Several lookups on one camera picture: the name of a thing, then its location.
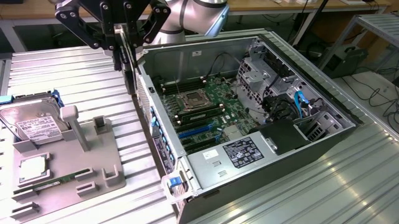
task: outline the black cable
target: black cable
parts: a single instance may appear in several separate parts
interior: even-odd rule
[[[379,10],[379,9],[380,9],[380,5],[379,5],[379,3],[376,2],[376,0],[374,0],[374,4],[378,6],[376,10]]]
[[[290,20],[291,18],[292,18],[292,16],[294,16],[294,14],[288,17],[288,18],[286,18],[284,20],[282,20],[282,21],[272,21],[271,19],[268,19],[267,17],[266,17],[266,15],[262,15],[268,21],[271,21],[271,22],[274,22],[274,23],[276,23],[278,25],[282,23],[282,22],[286,22],[287,20]]]
[[[363,33],[363,32],[359,32],[356,35],[354,35],[354,36],[346,38],[344,41],[348,41],[348,40],[356,38],[362,33]],[[314,61],[318,60],[319,57],[314,57],[314,56],[311,56],[311,49],[315,48],[315,47],[320,47],[320,48],[322,48],[322,51],[324,51],[326,48],[328,47],[328,46],[324,46],[324,44],[327,45],[327,44],[332,44],[332,43],[334,43],[334,42],[319,42],[319,41],[311,42],[311,43],[307,45],[307,47],[306,47],[306,57],[307,57],[310,60],[314,60]]]
[[[306,9],[307,2],[308,2],[308,0],[306,0],[304,7],[303,7],[303,9],[302,9],[300,15],[304,13],[304,9]],[[290,34],[288,34],[288,37],[287,37],[287,41],[290,41],[290,37],[291,37],[291,34],[292,34],[292,32],[294,32],[294,27],[295,27],[295,24],[292,25],[292,28],[291,28],[291,31],[290,31]]]
[[[263,94],[262,94],[262,99],[264,98],[264,94],[266,92],[270,90],[270,88],[274,86],[274,84],[276,83],[279,79],[279,75],[275,76],[275,79],[272,80],[271,84],[268,85],[268,87],[264,89]]]
[[[372,6],[371,6],[371,4],[368,3],[368,2],[366,2],[367,4],[368,4],[368,6],[370,6],[370,10],[372,10]]]
[[[207,79],[208,76],[211,75],[211,73],[212,73],[212,69],[214,69],[214,66],[215,66],[215,62],[218,61],[218,58],[219,58],[222,55],[228,55],[228,56],[230,56],[230,57],[231,57],[231,58],[232,58],[232,59],[242,65],[242,63],[240,63],[239,60],[232,56],[231,53],[228,53],[228,52],[222,52],[222,53],[218,54],[216,57],[215,57],[215,60],[214,60],[214,62],[212,62],[210,71],[208,71],[208,73],[206,74],[204,79]]]
[[[354,91],[355,95],[356,95],[362,100],[367,100],[371,107],[382,106],[382,105],[384,105],[384,104],[391,103],[390,106],[387,107],[384,113],[383,113],[383,117],[387,118],[388,126],[392,128],[392,130],[394,130],[395,132],[398,132],[398,130],[394,128],[394,126],[392,126],[392,124],[391,124],[390,118],[394,116],[394,121],[395,121],[396,124],[399,124],[399,121],[396,120],[396,115],[399,114],[399,105],[398,105],[399,98],[390,100],[387,97],[384,97],[382,94],[379,94],[379,91],[380,91],[379,88],[378,88],[378,89],[374,89],[370,85],[367,85],[366,83],[363,83],[363,82],[360,82],[358,79],[355,79],[355,77],[352,77],[352,76],[350,76],[350,77],[351,77],[356,82],[359,82],[360,84],[363,84],[364,86],[367,86],[368,88],[372,89],[371,96],[370,96],[368,98],[362,98],[362,97],[359,96],[359,94],[356,93],[356,91],[354,90],[354,88],[350,86],[350,84],[347,83],[347,81],[346,81],[346,80],[343,79],[343,77],[342,77],[342,80],[343,80],[344,83],[348,85],[348,87],[350,87],[350,89]],[[387,102],[384,102],[384,103],[382,103],[382,104],[379,104],[379,105],[372,105],[372,104],[371,104],[371,99],[372,99],[376,95],[380,95],[382,97],[384,97],[384,98],[387,99]],[[390,110],[390,108],[391,108],[394,105],[396,106],[396,110],[395,110],[394,112],[387,113],[388,110]]]
[[[280,16],[280,14],[278,14],[276,16],[271,16],[271,15],[267,15],[268,17],[272,17],[272,18],[276,18]]]

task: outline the table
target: table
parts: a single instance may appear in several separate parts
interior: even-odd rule
[[[399,135],[274,32],[262,29],[242,31],[242,35],[256,33],[263,33],[278,44],[364,125],[318,161],[190,224],[270,223],[271,220],[274,223],[395,223],[399,220]],[[222,36],[238,34],[239,31],[232,31]],[[192,35],[188,40],[198,38],[202,37]],[[84,220],[107,224],[176,223],[160,188],[148,145],[142,141],[143,128],[138,124],[136,109],[125,93],[121,74],[113,71],[112,59],[100,49],[85,46],[13,54],[12,61],[8,60],[8,70],[13,68],[7,76],[7,79],[12,77],[5,84],[9,86],[8,93],[32,91],[37,85],[57,87],[64,103],[75,104],[81,111],[80,121],[107,113],[117,137],[128,184],[120,190],[27,224],[79,224]],[[4,161],[4,156],[12,156],[5,150],[5,144],[11,142],[7,129],[0,128],[0,131],[0,153],[4,152],[0,160]],[[8,208],[12,201],[4,199],[8,197],[7,184],[1,179],[8,166],[1,165],[0,207]],[[16,222],[0,213],[0,223]]]
[[[376,13],[380,14],[386,10],[390,3],[386,0],[376,1],[380,5],[380,9]],[[228,4],[230,15],[295,14],[300,13],[304,7],[298,3],[287,3],[283,1],[280,4],[278,4],[271,0],[228,0]],[[306,28],[310,25],[310,21],[314,18],[319,5],[320,1],[306,6],[304,12],[310,13],[310,15],[304,21],[304,25],[299,31],[294,44],[298,43],[304,34]],[[323,12],[358,10],[370,10],[370,6],[351,6],[340,2],[340,0],[330,0]],[[140,16],[140,20],[147,19],[150,12],[151,10],[147,8],[144,14]],[[1,5],[0,16],[3,18],[0,21],[0,29],[15,52],[27,51],[24,43],[13,29],[16,26],[60,23],[55,18],[55,6],[47,0],[25,0],[24,4]],[[83,8],[80,8],[80,16],[85,22],[97,22]]]
[[[394,14],[354,16],[350,24],[347,25],[344,31],[342,32],[342,35],[339,36],[336,42],[334,43],[328,53],[324,54],[319,63],[319,68],[324,69],[332,55],[335,54],[336,49],[342,46],[346,37],[348,36],[351,30],[356,25],[360,25],[375,35],[378,35],[382,39],[390,42],[396,48],[399,48],[399,25],[398,24],[399,24],[399,16]],[[360,38],[358,37],[356,38],[358,40],[356,39],[354,40],[355,42],[355,43],[352,42],[354,45],[358,44]],[[394,56],[395,53],[396,51],[392,51],[392,53],[384,58],[383,62],[386,62]]]

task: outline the blue latch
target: blue latch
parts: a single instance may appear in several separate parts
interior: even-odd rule
[[[9,104],[12,103],[12,100],[13,100],[13,96],[9,95],[9,96],[0,96],[0,105],[1,104]]]
[[[303,118],[300,102],[306,102],[306,103],[308,104],[310,101],[306,99],[306,97],[304,97],[304,93],[303,93],[302,91],[296,91],[296,92],[295,92],[295,94],[294,94],[294,101],[295,101],[296,108],[298,108],[298,110],[299,110],[300,118]]]
[[[179,176],[170,179],[170,182],[168,182],[170,188],[174,188],[174,187],[179,186],[180,184],[183,184],[183,183],[182,183],[182,179]]]
[[[152,117],[152,119],[151,119],[151,127],[155,126],[155,122],[156,122],[156,117]]]

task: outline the motherboard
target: motherboard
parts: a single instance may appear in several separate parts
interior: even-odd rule
[[[256,127],[236,96],[239,84],[222,77],[211,77],[200,88],[195,88],[176,86],[175,94],[164,88],[160,94],[188,154],[247,135]]]

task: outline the hard drive label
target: hard drive label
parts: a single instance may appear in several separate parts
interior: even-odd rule
[[[33,142],[61,135],[61,131],[52,116],[25,120],[17,122],[16,125],[20,127],[24,134]]]
[[[263,155],[250,137],[223,146],[235,168],[242,168],[263,159]]]

